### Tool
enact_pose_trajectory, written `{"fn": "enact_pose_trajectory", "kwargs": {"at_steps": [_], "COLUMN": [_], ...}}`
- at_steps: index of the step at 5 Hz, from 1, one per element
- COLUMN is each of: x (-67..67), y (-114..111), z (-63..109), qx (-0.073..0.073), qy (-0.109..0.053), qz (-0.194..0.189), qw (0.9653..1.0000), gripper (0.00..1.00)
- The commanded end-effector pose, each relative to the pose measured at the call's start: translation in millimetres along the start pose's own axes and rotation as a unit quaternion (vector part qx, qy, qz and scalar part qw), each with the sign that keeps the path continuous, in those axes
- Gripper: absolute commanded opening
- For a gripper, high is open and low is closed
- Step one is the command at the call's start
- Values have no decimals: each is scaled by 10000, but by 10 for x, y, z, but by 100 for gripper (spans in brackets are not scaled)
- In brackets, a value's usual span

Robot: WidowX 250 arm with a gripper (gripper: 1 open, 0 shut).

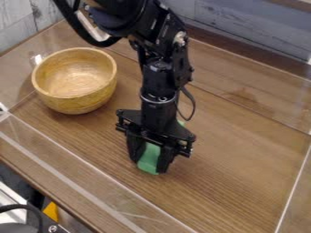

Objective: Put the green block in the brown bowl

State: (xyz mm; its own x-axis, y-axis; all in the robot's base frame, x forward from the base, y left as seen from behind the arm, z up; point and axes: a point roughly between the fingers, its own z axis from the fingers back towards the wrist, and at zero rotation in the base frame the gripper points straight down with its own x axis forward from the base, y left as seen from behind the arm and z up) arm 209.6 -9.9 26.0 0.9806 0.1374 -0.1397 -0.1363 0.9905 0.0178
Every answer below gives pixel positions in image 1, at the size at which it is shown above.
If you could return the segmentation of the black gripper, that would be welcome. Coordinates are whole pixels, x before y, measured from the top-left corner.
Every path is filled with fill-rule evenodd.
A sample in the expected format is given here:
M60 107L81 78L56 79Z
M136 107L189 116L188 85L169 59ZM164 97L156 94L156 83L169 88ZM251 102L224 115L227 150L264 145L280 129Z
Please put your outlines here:
M137 163L145 150L145 141L140 137L143 131L153 133L167 133L169 125L177 121L177 102L179 95L155 96L140 94L141 109L117 109L117 123L115 128L125 134L128 156ZM187 129L187 152L191 156L195 134ZM173 145L164 145L160 149L160 155L156 162L156 172L165 173L173 158L177 156L177 149Z

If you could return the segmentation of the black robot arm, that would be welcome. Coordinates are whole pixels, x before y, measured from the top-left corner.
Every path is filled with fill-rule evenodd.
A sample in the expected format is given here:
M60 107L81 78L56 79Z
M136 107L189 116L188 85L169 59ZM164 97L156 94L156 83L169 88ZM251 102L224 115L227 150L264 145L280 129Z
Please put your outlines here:
M196 135L183 126L180 95L188 95L193 67L183 20L160 0L52 0L72 29L96 47L125 38L141 69L141 108L119 109L115 129L127 137L128 156L151 174L168 171L175 157L189 157Z

